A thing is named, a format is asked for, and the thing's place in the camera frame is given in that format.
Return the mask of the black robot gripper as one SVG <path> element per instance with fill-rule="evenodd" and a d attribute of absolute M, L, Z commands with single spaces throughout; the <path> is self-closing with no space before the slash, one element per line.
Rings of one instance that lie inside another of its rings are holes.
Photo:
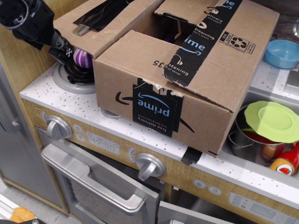
<path fill-rule="evenodd" d="M 14 37 L 41 50 L 50 46 L 49 54 L 62 65 L 73 59 L 74 47 L 54 29 L 54 12 L 43 0 L 2 0 L 0 24 Z"/>

